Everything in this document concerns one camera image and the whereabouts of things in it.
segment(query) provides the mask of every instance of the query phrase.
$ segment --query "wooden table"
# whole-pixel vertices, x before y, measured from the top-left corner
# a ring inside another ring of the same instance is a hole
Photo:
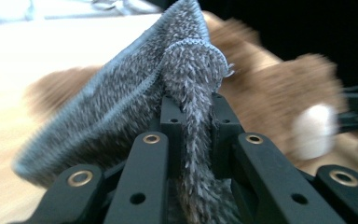
[[[56,70],[106,63],[158,18],[147,15],[0,25],[0,223],[26,219],[45,192],[20,180],[10,169],[15,153],[43,125],[27,115],[22,100],[26,87]],[[268,53],[260,53],[262,49],[253,50],[262,66],[279,62]],[[304,164],[303,169],[312,174],[321,164],[343,161],[358,170],[358,140],[339,135],[337,148],[335,153]]]

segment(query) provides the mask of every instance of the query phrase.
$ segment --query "screw hole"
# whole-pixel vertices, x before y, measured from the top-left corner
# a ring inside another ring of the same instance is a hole
[[[144,137],[144,142],[147,144],[155,144],[159,142],[159,136],[155,134],[149,134]]]
[[[358,180],[356,179],[356,177],[354,177],[351,174],[348,174],[347,172],[333,170],[330,172],[330,177],[334,179],[336,182],[338,182],[339,184],[344,186],[348,186],[348,187],[358,186]]]
[[[296,203],[300,203],[300,204],[307,204],[308,203],[307,198],[304,197],[302,194],[292,194],[292,199]]]
[[[71,187],[81,187],[89,183],[92,179],[91,171],[78,171],[68,178],[68,185]]]
[[[143,193],[132,194],[130,197],[130,202],[132,204],[140,204],[146,200],[146,196]]]
[[[262,144],[263,139],[257,135],[248,135],[246,136],[246,140],[252,144]]]

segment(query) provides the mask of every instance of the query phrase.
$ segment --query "plush toy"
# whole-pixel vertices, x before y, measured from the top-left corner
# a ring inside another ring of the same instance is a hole
[[[335,66],[319,55],[282,62],[258,46],[251,29],[209,13],[204,17],[207,23],[195,1],[181,0],[107,65],[37,81],[27,94],[30,107],[39,118],[53,119],[22,151],[15,172],[48,187],[68,166],[116,164],[157,115],[163,93],[186,115],[186,167],[177,188],[191,223],[239,222],[229,183],[213,178],[205,157],[212,92],[227,98],[245,131],[266,135],[291,161],[328,152],[335,115],[347,109]],[[234,73],[227,77],[229,65]]]

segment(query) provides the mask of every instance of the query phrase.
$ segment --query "white plush tail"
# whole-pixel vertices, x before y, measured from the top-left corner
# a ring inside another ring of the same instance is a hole
[[[310,160],[329,152],[337,133],[337,111],[331,105],[314,105],[293,123],[295,158]]]

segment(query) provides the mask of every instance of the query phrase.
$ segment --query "gray fleece fabric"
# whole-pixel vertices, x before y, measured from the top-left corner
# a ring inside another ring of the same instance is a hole
[[[187,221],[238,223],[229,181],[214,179],[209,167],[212,93],[228,73],[199,4],[180,0],[62,108],[19,154],[13,170],[48,187],[80,163],[110,168],[126,159],[135,137],[158,116],[162,95],[169,94],[186,116],[186,155],[175,182]],[[170,211],[175,221],[178,212]]]

